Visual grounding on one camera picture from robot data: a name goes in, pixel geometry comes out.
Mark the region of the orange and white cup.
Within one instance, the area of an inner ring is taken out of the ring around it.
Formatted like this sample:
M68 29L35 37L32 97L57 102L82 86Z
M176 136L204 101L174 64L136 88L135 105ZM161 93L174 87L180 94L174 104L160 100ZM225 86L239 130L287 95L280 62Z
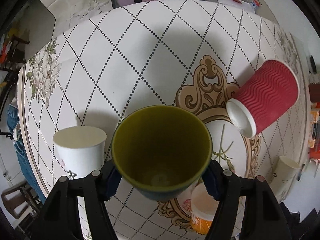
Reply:
M206 235L214 219L219 202L210 196L200 183L191 194L191 227L201 235Z

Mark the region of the dark teal plastic cup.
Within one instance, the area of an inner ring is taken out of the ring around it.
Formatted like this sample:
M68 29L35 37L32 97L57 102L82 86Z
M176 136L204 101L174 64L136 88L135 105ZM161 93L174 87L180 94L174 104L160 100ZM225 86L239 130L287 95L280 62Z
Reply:
M185 109L141 108L116 128L112 160L122 177L154 201L178 196L204 173L212 157L207 126Z

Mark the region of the white paper cup with writing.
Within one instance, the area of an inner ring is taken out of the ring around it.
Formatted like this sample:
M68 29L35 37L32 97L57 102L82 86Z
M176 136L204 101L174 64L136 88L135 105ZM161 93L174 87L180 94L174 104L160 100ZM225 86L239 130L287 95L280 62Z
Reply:
M104 165L107 134L97 127L74 126L53 136L55 149L70 179L84 178Z

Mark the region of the white patterned tablecloth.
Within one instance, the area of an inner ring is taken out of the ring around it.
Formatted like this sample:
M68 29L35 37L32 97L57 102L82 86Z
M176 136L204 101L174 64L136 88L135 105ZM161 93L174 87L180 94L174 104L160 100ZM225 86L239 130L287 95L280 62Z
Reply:
M252 139L229 122L225 104L266 59L287 63L300 95ZM65 167L56 131L95 126L107 134L149 105L173 105L203 117L224 167L270 179L281 155L306 155L306 64L292 35L257 14L221 3L165 0L132 4L90 18L50 41L22 68L19 114L26 152L43 194Z

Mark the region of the small white paper cup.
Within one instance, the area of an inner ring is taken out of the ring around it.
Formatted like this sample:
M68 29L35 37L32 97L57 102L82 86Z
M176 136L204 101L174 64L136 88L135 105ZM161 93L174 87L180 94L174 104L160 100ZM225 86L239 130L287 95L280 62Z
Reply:
M275 195L286 192L291 185L293 178L300 169L299 163L284 155L279 157L270 188Z

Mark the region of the red corrugated paper cup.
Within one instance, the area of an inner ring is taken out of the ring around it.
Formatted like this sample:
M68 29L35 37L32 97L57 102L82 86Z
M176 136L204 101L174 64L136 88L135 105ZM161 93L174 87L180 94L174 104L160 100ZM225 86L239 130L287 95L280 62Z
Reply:
M269 59L226 103L232 124L252 138L278 120L298 100L299 82L284 62Z

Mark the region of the white upholstered chair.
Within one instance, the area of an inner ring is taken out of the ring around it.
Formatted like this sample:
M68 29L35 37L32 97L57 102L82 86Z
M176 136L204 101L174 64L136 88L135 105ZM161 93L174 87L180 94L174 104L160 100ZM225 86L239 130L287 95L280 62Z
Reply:
M54 31L58 34L80 22L107 12L112 7L111 0L40 0L55 17Z

